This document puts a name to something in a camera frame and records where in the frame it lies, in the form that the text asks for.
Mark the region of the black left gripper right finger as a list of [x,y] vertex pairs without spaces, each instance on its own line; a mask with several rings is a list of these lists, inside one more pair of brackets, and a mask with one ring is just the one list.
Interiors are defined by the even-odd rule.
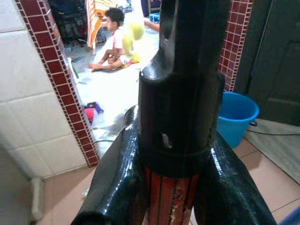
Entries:
[[198,225],[277,225],[246,166],[219,133],[199,182]]

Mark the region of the dark clothing pile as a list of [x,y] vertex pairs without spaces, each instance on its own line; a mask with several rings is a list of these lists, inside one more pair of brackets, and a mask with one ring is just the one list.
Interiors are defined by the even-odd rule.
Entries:
[[64,44],[87,42],[87,11],[85,0],[48,0],[52,15]]

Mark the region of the pink purple toy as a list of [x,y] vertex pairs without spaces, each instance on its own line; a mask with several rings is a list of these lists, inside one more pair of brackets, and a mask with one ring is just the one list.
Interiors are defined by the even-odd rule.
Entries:
[[91,102],[84,105],[84,111],[91,125],[94,121],[95,113],[100,114],[104,112],[104,110],[100,107],[100,105],[97,102]]

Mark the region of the blue plastic bucket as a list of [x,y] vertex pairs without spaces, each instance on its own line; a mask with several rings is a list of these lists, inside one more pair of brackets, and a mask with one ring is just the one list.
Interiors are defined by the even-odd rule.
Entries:
[[217,131],[231,148],[236,148],[251,123],[256,123],[259,113],[259,106],[252,99],[226,91],[223,93]]

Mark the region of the olive dustpan with red handle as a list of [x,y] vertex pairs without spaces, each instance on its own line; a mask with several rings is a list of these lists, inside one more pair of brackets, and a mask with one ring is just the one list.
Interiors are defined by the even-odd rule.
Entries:
[[225,80],[230,0],[162,0],[159,49],[139,78],[139,158],[148,225],[188,225],[210,158]]

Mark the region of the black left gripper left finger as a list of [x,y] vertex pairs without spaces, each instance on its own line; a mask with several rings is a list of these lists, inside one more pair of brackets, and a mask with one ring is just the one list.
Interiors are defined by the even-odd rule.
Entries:
[[96,167],[88,194],[71,225],[142,225],[148,208],[138,155],[138,106]]

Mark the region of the orange striped chair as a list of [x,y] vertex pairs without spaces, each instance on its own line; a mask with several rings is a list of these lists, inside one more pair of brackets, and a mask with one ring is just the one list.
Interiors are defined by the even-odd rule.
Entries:
[[105,11],[115,7],[115,0],[85,0],[87,12],[87,46],[96,54],[96,39],[98,30],[101,27]]

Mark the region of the dark wooden door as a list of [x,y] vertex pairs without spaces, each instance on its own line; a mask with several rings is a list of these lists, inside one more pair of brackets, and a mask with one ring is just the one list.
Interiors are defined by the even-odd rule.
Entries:
[[300,127],[300,0],[254,0],[234,91]]

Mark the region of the grey floor mat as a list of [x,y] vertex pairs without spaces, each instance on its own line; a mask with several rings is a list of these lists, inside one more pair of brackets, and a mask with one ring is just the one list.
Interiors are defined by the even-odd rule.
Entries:
[[256,119],[245,139],[300,184],[300,127]]

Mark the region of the child in pink shirt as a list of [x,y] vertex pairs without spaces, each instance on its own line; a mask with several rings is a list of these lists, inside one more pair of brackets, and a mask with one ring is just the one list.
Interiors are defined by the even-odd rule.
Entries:
[[105,70],[114,71],[125,68],[131,62],[134,55],[134,46],[125,47],[123,45],[123,23],[125,15],[119,8],[111,7],[105,11],[107,28],[112,32],[112,49],[106,50],[102,59],[98,63],[89,64],[93,72]]

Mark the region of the white plastic pipe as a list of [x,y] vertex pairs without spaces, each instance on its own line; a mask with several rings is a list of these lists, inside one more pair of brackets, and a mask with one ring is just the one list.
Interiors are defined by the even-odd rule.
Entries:
[[32,189],[32,221],[39,221],[45,213],[45,182],[42,178],[36,177],[30,181]]

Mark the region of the yellow green balloon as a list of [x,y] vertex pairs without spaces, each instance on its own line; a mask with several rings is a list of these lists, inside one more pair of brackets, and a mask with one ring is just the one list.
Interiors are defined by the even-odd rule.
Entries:
[[144,22],[130,22],[129,27],[132,31],[134,40],[140,40],[144,34]]
[[133,54],[133,43],[134,43],[133,33],[130,30],[123,30],[122,47],[127,56],[132,56]]

